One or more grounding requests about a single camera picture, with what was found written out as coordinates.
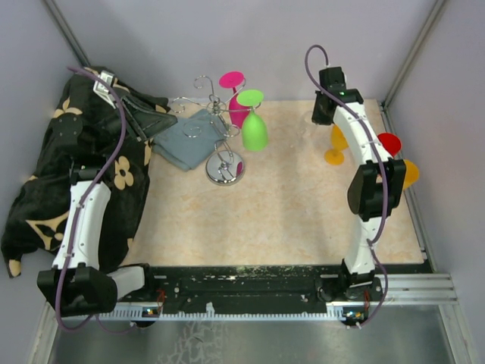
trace marble-patterned mat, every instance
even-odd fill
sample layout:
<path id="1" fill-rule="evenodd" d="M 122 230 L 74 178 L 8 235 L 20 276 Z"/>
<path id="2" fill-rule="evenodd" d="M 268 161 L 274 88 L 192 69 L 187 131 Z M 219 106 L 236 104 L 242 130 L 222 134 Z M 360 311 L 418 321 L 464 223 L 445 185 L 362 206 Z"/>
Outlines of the marble-patterned mat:
<path id="1" fill-rule="evenodd" d="M 183 172 L 159 155 L 150 162 L 145 211 L 125 264 L 295 265 L 338 264 L 352 241 L 356 217 L 347 189 L 356 166 L 349 150 L 343 165 L 324 161 L 330 127 L 311 122 L 313 101 L 264 102 L 269 146 L 244 150 L 246 175 L 230 187 L 205 176 L 205 163 Z M 383 131 L 374 100 L 365 103 L 376 133 Z M 197 111 L 188 105 L 183 116 Z M 404 197 L 377 248 L 385 263 L 422 262 Z"/>

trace denim towel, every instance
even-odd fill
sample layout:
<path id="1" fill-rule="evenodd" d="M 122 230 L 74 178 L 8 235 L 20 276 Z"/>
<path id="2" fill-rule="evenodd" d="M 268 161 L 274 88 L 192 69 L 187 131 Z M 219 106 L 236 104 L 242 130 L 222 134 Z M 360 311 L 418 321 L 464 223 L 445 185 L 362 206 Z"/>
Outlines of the denim towel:
<path id="1" fill-rule="evenodd" d="M 153 152 L 183 171 L 195 169 L 215 151 L 215 142 L 225 139 L 210 124 L 211 119 L 217 123 L 219 130 L 224 130 L 221 121 L 206 109 L 197 111 L 189 118 L 177 118 L 178 122 L 174 126 L 154 138 Z M 197 137 L 189 138 L 184 130 L 189 133 L 195 127 L 200 127 L 202 132 Z"/>

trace black blanket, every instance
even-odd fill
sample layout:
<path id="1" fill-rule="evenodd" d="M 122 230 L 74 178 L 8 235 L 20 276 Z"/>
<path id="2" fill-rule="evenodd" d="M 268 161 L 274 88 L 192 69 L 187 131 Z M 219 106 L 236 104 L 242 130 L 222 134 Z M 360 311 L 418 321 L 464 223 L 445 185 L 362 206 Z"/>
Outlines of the black blanket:
<path id="1" fill-rule="evenodd" d="M 99 74 L 103 67 L 87 68 Z M 56 254 L 64 237 L 70 207 L 72 157 L 56 147 L 53 129 L 59 120 L 79 122 L 108 136 L 98 153 L 109 155 L 120 133 L 118 111 L 93 91 L 94 82 L 73 75 L 67 82 L 53 118 L 45 132 L 36 170 L 21 187 L 8 215 L 2 237 L 2 254 L 8 274 L 20 274 L 22 255 L 38 248 Z M 114 90 L 124 95 L 129 121 L 140 118 L 164 130 L 177 122 L 167 115 L 167 99 L 137 92 L 115 79 Z M 102 180 L 111 190 L 99 241 L 99 264 L 103 272 L 113 271 L 126 256 L 138 228 L 149 189 L 148 167 L 151 140 L 145 142 L 127 134 L 115 163 Z"/>

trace cable clip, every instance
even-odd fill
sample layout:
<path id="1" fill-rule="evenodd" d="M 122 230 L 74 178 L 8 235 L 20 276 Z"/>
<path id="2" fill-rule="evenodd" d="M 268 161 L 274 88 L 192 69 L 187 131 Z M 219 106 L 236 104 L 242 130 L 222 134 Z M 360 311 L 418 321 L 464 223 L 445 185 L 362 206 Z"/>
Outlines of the cable clip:
<path id="1" fill-rule="evenodd" d="M 363 119 L 361 117 L 359 118 L 352 118 L 352 120 L 349 121 L 349 125 L 352 124 L 352 123 L 359 123 L 359 125 L 361 124 L 360 122 L 362 121 L 363 123 L 366 121 L 367 119 Z"/>
<path id="2" fill-rule="evenodd" d="M 367 141 L 367 142 L 365 142 L 365 143 L 362 143 L 362 144 L 361 144 L 361 148 L 364 148 L 364 147 L 366 147 L 367 145 L 371 145 L 371 144 L 376 144 L 376 145 L 378 145 L 378 146 L 382 146 L 382 144 L 380 144 L 379 139 L 373 139 L 373 140 L 369 140 L 369 141 Z"/>

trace white wall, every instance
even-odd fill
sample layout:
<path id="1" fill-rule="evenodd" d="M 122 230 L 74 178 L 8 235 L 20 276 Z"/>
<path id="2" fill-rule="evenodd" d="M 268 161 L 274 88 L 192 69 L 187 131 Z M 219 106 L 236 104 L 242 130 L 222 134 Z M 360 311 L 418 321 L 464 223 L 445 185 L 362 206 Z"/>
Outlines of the white wall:
<path id="1" fill-rule="evenodd" d="M 93 64 L 161 96 L 207 96 L 200 74 L 239 70 L 267 99 L 313 99 L 320 43 L 364 97 L 383 99 L 433 0 L 57 0 Z M 316 58 L 315 72 L 323 68 Z"/>
<path id="2" fill-rule="evenodd" d="M 391 107 L 438 268 L 485 361 L 485 2 L 451 0 Z"/>
<path id="3" fill-rule="evenodd" d="M 65 66 L 77 65 L 39 1 L 6 0 L 0 11 L 0 230 L 20 185 L 35 168 L 42 135 L 68 79 Z M 0 361 L 27 361 L 45 301 L 37 289 L 40 269 L 52 257 L 24 257 L 22 275 L 10 279 L 0 264 Z"/>

